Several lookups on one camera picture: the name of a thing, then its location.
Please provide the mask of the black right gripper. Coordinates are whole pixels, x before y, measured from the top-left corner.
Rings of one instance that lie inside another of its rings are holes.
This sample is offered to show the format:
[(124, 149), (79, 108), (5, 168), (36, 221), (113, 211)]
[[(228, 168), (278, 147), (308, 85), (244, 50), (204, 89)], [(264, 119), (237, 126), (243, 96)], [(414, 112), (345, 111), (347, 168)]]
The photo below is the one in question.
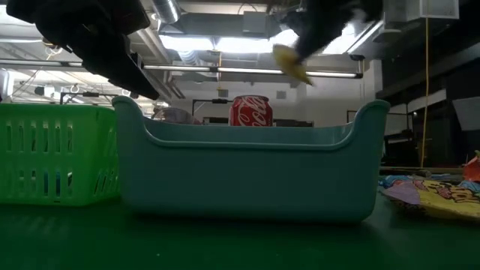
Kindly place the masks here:
[(383, 11), (383, 0), (302, 0), (304, 11), (289, 11), (280, 22), (291, 29), (304, 29), (294, 50), (298, 61), (304, 61), (338, 37), (336, 28), (324, 25), (342, 25), (354, 17), (355, 10), (364, 13), (364, 21), (378, 20)]

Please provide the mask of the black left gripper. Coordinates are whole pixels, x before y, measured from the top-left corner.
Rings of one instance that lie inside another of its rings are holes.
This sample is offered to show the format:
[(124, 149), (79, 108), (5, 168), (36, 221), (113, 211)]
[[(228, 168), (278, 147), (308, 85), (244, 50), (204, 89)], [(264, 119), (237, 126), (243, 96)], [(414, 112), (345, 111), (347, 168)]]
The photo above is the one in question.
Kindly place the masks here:
[(160, 97), (141, 56), (131, 54), (128, 35), (150, 25), (140, 0), (7, 0), (6, 10), (82, 59), (87, 71), (137, 95)]

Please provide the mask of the blue lollipop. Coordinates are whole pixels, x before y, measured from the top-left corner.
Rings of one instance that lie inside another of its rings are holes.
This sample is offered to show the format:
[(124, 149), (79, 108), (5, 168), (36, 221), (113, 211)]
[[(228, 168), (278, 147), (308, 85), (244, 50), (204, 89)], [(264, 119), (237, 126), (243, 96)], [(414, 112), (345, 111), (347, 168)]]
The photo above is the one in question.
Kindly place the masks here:
[(44, 171), (42, 175), (42, 189), (45, 197), (68, 197), (72, 194), (73, 173), (62, 175), (60, 171), (49, 173)]

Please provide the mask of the blue candy packet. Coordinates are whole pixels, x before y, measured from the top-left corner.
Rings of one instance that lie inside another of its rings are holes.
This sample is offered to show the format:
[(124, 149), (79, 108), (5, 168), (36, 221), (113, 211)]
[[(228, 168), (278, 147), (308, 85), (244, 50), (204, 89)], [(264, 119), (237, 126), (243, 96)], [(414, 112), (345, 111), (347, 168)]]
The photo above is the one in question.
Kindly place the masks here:
[(385, 189), (394, 185), (399, 185), (403, 182), (412, 181), (413, 178), (409, 175), (382, 175), (379, 177), (378, 184)]

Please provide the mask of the red-orange candy wrapper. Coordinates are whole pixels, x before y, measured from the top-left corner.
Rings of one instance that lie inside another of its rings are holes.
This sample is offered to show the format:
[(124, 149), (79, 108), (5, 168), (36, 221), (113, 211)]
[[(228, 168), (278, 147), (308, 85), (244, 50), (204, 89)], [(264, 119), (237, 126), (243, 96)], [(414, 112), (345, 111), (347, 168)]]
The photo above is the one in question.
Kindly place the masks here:
[(480, 151), (475, 150), (475, 157), (463, 167), (463, 178), (480, 183)]

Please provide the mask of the large yellow candy packet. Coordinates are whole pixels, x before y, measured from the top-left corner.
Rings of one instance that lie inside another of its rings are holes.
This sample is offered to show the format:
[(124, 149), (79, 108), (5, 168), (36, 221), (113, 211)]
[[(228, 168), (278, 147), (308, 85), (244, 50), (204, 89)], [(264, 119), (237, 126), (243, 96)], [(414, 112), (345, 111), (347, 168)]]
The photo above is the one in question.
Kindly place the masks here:
[(410, 215), (480, 223), (480, 193), (466, 187), (413, 180), (394, 184), (382, 194)]

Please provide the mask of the bright ceiling light panel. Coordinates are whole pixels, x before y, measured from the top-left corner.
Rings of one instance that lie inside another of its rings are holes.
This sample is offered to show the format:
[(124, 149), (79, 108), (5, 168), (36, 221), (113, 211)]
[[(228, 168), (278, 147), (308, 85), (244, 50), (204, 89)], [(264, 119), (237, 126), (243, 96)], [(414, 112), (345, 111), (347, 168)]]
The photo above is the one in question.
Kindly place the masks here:
[(171, 37), (159, 36), (163, 46), (180, 52), (217, 50), (222, 53), (270, 53), (272, 44), (265, 39), (248, 39), (239, 37), (222, 37), (213, 43), (207, 37)]

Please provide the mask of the long ceiling strip light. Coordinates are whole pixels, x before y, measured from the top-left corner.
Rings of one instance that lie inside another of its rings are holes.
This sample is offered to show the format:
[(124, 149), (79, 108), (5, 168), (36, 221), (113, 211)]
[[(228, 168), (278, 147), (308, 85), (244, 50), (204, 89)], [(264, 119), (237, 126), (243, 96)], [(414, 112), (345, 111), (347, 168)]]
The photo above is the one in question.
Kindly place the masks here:
[[(46, 60), (25, 60), (0, 58), (0, 65), (20, 67), (48, 67), (48, 68), (83, 68), (81, 62), (69, 61), (46, 61)], [(284, 75), (281, 70), (240, 68), (240, 67), (215, 67), (215, 66), (186, 66), (186, 65), (145, 65), (147, 71), (181, 71), (181, 72), (203, 72), (203, 73), (226, 73), (226, 74), (260, 74), (260, 75)], [(363, 73), (348, 73), (336, 71), (307, 71), (309, 77), (326, 77), (340, 79), (361, 79)]]

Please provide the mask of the red Coca-Cola can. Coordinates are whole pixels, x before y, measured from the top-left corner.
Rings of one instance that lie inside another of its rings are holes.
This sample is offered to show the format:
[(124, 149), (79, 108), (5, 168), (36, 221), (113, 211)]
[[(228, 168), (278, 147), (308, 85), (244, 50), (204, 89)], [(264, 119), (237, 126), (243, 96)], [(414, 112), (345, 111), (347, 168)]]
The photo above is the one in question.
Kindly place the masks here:
[(242, 95), (235, 97), (229, 108), (229, 126), (273, 125), (273, 110), (269, 99), (261, 95)]

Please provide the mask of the green plastic basket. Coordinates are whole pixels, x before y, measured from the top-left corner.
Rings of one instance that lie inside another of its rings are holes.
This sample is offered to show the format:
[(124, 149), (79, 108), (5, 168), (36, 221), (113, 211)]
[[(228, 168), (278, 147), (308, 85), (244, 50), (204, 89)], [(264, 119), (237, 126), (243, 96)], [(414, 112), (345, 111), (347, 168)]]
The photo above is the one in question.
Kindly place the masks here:
[[(0, 104), (0, 203), (87, 206), (119, 195), (116, 118), (101, 106)], [(44, 196), (44, 171), (73, 173), (70, 196)]]

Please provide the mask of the white air conditioning unit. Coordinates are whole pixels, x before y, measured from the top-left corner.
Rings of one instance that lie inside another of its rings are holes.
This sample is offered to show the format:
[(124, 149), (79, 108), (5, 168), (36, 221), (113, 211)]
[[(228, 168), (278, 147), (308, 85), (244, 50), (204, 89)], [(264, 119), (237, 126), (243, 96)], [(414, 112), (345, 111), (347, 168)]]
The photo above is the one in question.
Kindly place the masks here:
[(383, 0), (387, 23), (406, 23), (420, 18), (458, 20), (459, 0)]

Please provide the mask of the teal plastic bin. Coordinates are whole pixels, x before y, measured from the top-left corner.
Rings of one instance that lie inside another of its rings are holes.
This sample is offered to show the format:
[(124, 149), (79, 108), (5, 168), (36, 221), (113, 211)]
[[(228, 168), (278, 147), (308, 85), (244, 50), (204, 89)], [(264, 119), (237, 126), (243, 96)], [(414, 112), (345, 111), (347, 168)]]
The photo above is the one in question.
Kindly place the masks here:
[(374, 209), (389, 103), (335, 127), (171, 124), (116, 97), (118, 179), (133, 211), (358, 223)]

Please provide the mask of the grey slanted panel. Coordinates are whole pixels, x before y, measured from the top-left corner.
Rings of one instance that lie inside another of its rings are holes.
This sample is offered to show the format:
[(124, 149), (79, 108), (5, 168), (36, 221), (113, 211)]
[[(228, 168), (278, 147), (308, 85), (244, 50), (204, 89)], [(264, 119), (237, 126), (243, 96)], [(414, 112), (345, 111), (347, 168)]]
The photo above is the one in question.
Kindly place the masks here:
[(480, 130), (480, 97), (452, 101), (462, 131)]

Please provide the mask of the grey ceiling duct box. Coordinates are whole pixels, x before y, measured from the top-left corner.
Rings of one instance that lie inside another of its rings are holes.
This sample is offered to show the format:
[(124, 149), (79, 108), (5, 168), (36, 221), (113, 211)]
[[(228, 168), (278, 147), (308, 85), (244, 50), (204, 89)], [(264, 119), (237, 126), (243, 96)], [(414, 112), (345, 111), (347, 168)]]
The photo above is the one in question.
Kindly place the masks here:
[(266, 19), (264, 12), (245, 11), (243, 13), (242, 33), (244, 35), (264, 35), (266, 33)]

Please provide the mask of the silver ventilation duct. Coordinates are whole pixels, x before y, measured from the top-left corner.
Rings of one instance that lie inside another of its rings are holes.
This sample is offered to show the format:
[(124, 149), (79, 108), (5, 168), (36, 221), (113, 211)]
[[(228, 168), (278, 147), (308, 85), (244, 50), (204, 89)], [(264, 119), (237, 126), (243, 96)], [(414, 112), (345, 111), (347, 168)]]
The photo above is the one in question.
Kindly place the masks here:
[(154, 11), (164, 24), (176, 23), (182, 15), (176, 0), (152, 0)]

